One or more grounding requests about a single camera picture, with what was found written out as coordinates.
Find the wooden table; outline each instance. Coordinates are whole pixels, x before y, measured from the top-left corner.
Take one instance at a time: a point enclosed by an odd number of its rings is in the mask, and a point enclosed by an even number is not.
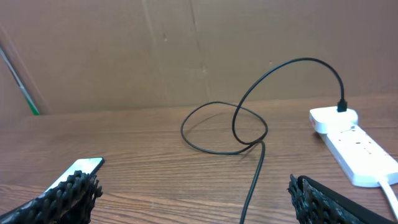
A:
[[[307,175],[376,213],[393,219],[381,189],[350,184],[308,122],[312,108],[337,98],[253,101],[246,106],[269,125],[266,159],[246,223],[297,223],[289,175]],[[348,98],[360,126],[398,159],[398,95]],[[76,159],[102,156],[98,172],[104,195],[92,223],[238,223],[260,155],[217,156],[190,148],[179,128],[194,107],[36,116],[0,128],[0,212],[38,196]],[[231,133],[234,109],[203,108],[187,123],[199,146],[242,148]],[[238,135],[264,130],[248,113]]]

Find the white power strip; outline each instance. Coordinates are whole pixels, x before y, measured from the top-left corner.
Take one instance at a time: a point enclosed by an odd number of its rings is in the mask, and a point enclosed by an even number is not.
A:
[[[398,182],[397,161],[359,126],[321,137],[353,185],[380,187],[382,177]]]
[[[382,187],[398,219],[398,200],[390,186],[398,182],[398,162],[358,126],[356,112],[317,108],[310,110],[310,121],[351,183]]]

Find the black cable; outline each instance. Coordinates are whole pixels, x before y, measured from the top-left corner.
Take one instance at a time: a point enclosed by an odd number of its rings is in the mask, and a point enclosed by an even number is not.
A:
[[[345,99],[344,99],[344,86],[343,86],[343,82],[341,81],[341,78],[340,78],[340,76],[337,74],[336,70],[335,70],[332,66],[328,65],[326,62],[323,62],[323,61],[321,61],[321,60],[319,60],[319,59],[305,57],[305,58],[296,58],[296,59],[290,60],[290,61],[288,61],[288,62],[282,63],[282,64],[280,64],[280,65],[274,67],[273,69],[269,70],[267,73],[263,74],[263,76],[262,76],[261,78],[259,78],[259,79],[249,88],[249,90],[244,94],[244,96],[242,97],[242,100],[239,102],[238,105],[234,105],[234,104],[232,104],[232,103],[225,103],[225,102],[221,102],[221,101],[215,101],[215,102],[205,103],[204,105],[201,105],[201,106],[199,106],[198,108],[196,108],[195,110],[193,110],[193,111],[184,119],[184,121],[183,121],[182,124],[181,124],[181,130],[180,130],[180,131],[181,131],[181,136],[182,136],[182,138],[184,139],[184,141],[185,141],[186,143],[188,143],[188,145],[190,145],[191,147],[193,147],[193,148],[195,148],[195,149],[198,149],[198,150],[200,150],[200,151],[203,151],[203,152],[207,152],[207,153],[211,153],[211,154],[218,154],[218,155],[237,155],[237,154],[239,154],[239,153],[242,153],[242,152],[244,152],[244,151],[247,151],[248,149],[252,148],[254,145],[256,145],[256,144],[258,144],[258,143],[261,144],[261,155],[260,155],[260,160],[259,160],[259,163],[258,163],[258,165],[257,165],[256,172],[254,173],[253,181],[252,181],[252,183],[251,183],[251,186],[250,186],[250,189],[249,189],[249,192],[248,192],[248,196],[246,197],[246,201],[245,201],[245,203],[244,203],[244,205],[243,205],[243,210],[242,210],[242,215],[241,215],[240,224],[243,224],[243,223],[244,223],[244,219],[245,219],[245,217],[246,217],[246,212],[247,212],[247,210],[248,210],[248,206],[249,206],[249,203],[250,203],[250,199],[251,199],[251,196],[253,195],[254,188],[256,187],[257,180],[258,180],[258,178],[259,178],[259,174],[260,174],[260,171],[261,171],[262,163],[264,162],[264,157],[265,157],[265,155],[266,155],[266,144],[264,143],[263,139],[265,138],[265,136],[266,136],[267,133],[268,133],[268,125],[267,125],[266,121],[265,121],[261,116],[259,116],[258,114],[256,114],[255,112],[253,112],[253,111],[251,111],[251,110],[249,110],[249,109],[247,109],[247,108],[242,107],[242,104],[243,104],[243,102],[245,101],[245,99],[248,97],[248,95],[250,94],[250,92],[252,92],[253,89],[254,89],[263,79],[265,79],[268,75],[270,75],[272,72],[274,72],[274,71],[276,71],[276,70],[278,70],[278,69],[280,69],[280,68],[282,68],[283,66],[286,66],[286,65],[288,65],[288,64],[291,64],[291,63],[294,63],[294,62],[301,62],[301,61],[318,62],[318,63],[320,63],[320,64],[326,66],[327,68],[329,68],[329,70],[331,70],[331,72],[335,75],[335,77],[337,78],[337,81],[338,81],[338,83],[339,83],[339,85],[340,85],[340,95],[341,95],[341,98],[340,98],[340,101],[339,101],[338,104],[337,104],[337,111],[338,111],[338,112],[344,112],[344,111],[346,111],[346,110],[347,110],[347,102],[346,102]],[[215,103],[221,103],[221,104],[225,104],[225,105],[230,105],[230,106],[235,106],[235,107],[236,107],[235,113],[234,113],[234,116],[233,116],[233,119],[232,119],[232,132],[233,132],[233,134],[234,134],[235,139],[236,139],[238,142],[240,142],[241,144],[247,145],[247,147],[245,147],[244,149],[238,150],[238,151],[233,151],[233,152],[217,152],[217,151],[212,151],[212,150],[200,148],[200,147],[198,147],[198,146],[192,144],[192,142],[190,142],[190,141],[187,139],[187,137],[186,137],[185,134],[184,134],[183,129],[184,129],[184,125],[185,125],[185,123],[187,122],[188,118],[191,117],[191,115],[192,115],[194,112],[198,111],[200,108],[202,108],[202,107],[204,107],[204,106],[207,106],[207,105],[215,104]],[[238,136],[236,135],[236,131],[235,131],[235,121],[236,121],[236,117],[237,117],[237,115],[238,115],[239,109],[244,109],[244,110],[246,110],[246,111],[252,113],[254,116],[258,117],[258,118],[260,119],[260,121],[263,123],[263,125],[265,126],[265,128],[266,128],[266,130],[264,131],[264,134],[262,134],[259,138],[257,138],[257,139],[254,140],[254,141],[251,141],[251,142],[244,142],[244,141],[240,140],[240,138],[238,138]]]

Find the wall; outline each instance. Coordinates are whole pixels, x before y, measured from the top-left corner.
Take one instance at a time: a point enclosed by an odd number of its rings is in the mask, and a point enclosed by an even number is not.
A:
[[[0,56],[0,125],[25,116],[32,116],[32,111]]]
[[[348,96],[398,91],[398,2],[3,0],[0,41],[45,114],[238,101],[268,69],[317,57]],[[338,96],[320,65],[250,100]]]

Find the white phone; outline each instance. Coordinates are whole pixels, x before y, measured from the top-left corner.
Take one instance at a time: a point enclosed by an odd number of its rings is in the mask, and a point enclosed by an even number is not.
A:
[[[45,192],[58,186],[60,182],[66,181],[69,175],[73,175],[76,170],[93,175],[104,164],[105,160],[102,157],[78,159],[76,160]]]

